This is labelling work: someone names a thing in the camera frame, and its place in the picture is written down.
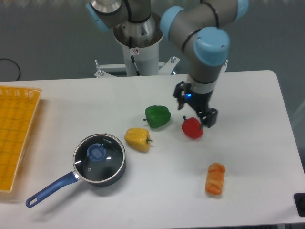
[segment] black cable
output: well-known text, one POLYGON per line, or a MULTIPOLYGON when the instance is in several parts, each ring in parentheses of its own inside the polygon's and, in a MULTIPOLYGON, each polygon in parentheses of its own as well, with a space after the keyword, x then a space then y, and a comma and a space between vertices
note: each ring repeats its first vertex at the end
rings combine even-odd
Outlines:
POLYGON ((13 62, 13 63, 14 63, 16 66, 17 66, 18 71, 19 71, 19 75, 18 75, 18 77, 17 77, 16 81, 18 81, 18 80, 19 80, 19 78, 20 78, 20 76, 21 76, 21 70, 20 70, 19 65, 18 65, 16 62, 14 62, 13 60, 8 59, 8 58, 0 58, 0 61, 11 61, 11 62, 13 62))

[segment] yellow plastic basket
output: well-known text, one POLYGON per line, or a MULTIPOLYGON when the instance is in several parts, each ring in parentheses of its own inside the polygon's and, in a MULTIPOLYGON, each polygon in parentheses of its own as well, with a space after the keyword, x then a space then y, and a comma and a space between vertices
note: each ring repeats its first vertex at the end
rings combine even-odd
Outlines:
POLYGON ((0 85, 0 192, 11 192, 41 89, 0 85))

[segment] pan handle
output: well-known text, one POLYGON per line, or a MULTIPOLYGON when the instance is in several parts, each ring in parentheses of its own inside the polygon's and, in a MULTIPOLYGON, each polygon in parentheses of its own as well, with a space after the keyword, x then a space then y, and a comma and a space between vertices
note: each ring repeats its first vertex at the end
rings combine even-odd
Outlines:
POLYGON ((31 208, 31 207, 35 206, 36 204, 40 203, 41 201, 43 201, 48 196, 52 195, 54 192, 56 192, 60 188, 66 186, 66 185, 75 183, 79 179, 80 179, 80 176, 75 171, 70 172, 70 173, 62 176, 61 178, 59 178, 58 180, 56 180, 49 186, 45 187, 43 190, 36 193, 34 196, 30 197, 25 202, 25 205, 28 208, 31 208))

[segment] white table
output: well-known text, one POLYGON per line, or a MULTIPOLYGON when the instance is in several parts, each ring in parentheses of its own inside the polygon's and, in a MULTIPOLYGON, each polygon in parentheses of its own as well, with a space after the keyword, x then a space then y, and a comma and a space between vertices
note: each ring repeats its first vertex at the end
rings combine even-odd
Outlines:
POLYGON ((305 222, 293 194, 305 176, 276 75, 220 75, 210 102, 217 123, 200 140, 181 130, 174 86, 185 75, 8 82, 42 88, 29 145, 13 192, 0 193, 0 228, 186 228, 305 222), (164 105, 171 121, 151 130, 144 110, 164 105), (124 141, 130 127, 151 133, 143 154, 124 141), (95 133, 118 137, 126 149, 123 177, 109 187, 66 186, 37 206, 25 201, 73 170, 78 143, 95 133), (208 166, 226 166, 223 194, 204 191, 208 166))

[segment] saucepan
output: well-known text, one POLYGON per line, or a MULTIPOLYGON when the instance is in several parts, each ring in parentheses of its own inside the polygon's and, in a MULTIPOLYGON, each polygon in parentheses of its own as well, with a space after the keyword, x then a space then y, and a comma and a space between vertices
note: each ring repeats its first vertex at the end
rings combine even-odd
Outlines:
POLYGON ((74 171, 62 176, 26 201, 31 208, 60 188, 80 178, 105 187, 118 181, 126 168, 125 149, 118 138, 110 134, 95 134, 85 138, 73 155, 74 171))

